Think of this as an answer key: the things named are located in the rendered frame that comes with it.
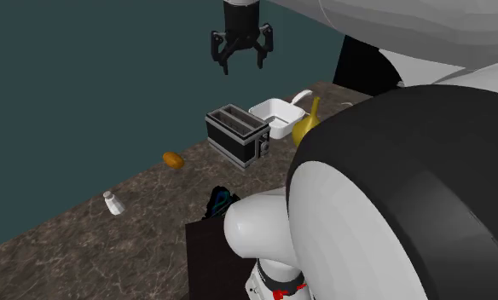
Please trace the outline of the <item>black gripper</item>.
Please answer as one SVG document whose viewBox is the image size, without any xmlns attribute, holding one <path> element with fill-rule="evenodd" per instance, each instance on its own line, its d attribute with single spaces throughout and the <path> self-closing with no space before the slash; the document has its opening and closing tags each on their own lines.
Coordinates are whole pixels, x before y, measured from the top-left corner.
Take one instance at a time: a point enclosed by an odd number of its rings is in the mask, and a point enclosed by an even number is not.
<svg viewBox="0 0 498 300">
<path fill-rule="evenodd" d="M 225 32 L 211 31 L 211 57 L 229 74 L 228 59 L 238 49 L 254 48 L 257 51 L 257 66 L 274 50 L 274 30 L 269 23 L 259 28 L 259 3 L 224 3 Z M 264 36 L 264 44 L 258 38 Z"/>
</svg>

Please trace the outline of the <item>white square container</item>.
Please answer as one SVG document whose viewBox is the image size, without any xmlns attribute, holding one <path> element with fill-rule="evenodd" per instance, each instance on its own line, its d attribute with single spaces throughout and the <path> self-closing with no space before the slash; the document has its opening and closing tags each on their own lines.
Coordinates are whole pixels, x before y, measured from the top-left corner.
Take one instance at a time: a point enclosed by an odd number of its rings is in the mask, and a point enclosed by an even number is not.
<svg viewBox="0 0 498 300">
<path fill-rule="evenodd" d="M 249 109 L 249 113 L 269 124 L 269 136 L 279 140 L 292 132 L 292 127 L 300 121 L 305 110 L 290 102 L 271 98 Z"/>
</svg>

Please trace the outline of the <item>black two-slot toaster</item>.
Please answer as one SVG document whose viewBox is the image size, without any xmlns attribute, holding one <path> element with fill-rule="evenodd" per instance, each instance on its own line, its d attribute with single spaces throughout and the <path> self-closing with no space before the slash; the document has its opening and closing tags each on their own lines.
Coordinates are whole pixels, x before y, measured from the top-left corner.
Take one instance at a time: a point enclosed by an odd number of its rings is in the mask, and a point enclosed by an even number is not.
<svg viewBox="0 0 498 300">
<path fill-rule="evenodd" d="M 268 123 L 228 104 L 205 116 L 210 145 L 241 169 L 269 152 Z"/>
</svg>

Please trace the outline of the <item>orange oval bread roll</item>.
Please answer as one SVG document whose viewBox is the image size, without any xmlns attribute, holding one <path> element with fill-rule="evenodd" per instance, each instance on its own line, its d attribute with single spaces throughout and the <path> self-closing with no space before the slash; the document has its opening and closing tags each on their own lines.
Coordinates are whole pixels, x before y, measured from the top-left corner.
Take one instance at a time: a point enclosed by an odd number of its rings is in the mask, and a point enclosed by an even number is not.
<svg viewBox="0 0 498 300">
<path fill-rule="evenodd" d="M 166 152 L 163 154 L 162 158 L 172 169 L 181 169 L 185 165 L 184 159 L 174 152 Z"/>
</svg>

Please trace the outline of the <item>black object with blue-green pattern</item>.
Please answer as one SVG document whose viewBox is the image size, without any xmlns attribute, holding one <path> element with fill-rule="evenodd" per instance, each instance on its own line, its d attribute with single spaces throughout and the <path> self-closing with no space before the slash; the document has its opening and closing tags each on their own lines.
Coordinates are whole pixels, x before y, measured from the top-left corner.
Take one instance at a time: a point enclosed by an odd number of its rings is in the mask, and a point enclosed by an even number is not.
<svg viewBox="0 0 498 300">
<path fill-rule="evenodd" d="M 231 193 L 226 187 L 214 187 L 211 191 L 210 199 L 206 205 L 206 213 L 202 217 L 202 220 L 224 216 L 227 209 L 239 200 L 240 197 L 235 193 Z"/>
</svg>

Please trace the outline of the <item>white salt shaker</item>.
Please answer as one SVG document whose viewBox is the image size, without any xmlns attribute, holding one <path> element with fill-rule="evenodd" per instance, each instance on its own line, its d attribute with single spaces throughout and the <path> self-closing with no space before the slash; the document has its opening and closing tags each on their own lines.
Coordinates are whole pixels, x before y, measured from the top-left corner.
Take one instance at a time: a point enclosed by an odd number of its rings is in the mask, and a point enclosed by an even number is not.
<svg viewBox="0 0 498 300">
<path fill-rule="evenodd" d="M 107 205 L 107 208 L 109 209 L 109 211 L 117 216 L 117 215 L 120 215 L 122 212 L 125 211 L 125 206 L 124 204 L 121 202 L 121 200 L 115 195 L 113 194 L 111 191 L 106 191 L 103 193 L 103 198 L 105 199 L 105 202 L 106 202 L 106 205 Z"/>
</svg>

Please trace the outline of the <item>dark robot stand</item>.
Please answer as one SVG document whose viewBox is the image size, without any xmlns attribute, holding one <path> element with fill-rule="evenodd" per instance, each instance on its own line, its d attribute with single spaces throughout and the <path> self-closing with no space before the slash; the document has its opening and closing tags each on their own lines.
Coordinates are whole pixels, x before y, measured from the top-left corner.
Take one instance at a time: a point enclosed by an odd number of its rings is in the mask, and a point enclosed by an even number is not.
<svg viewBox="0 0 498 300">
<path fill-rule="evenodd" d="M 185 226 L 189 300 L 250 300 L 245 284 L 256 264 L 228 245 L 223 219 L 215 217 Z"/>
</svg>

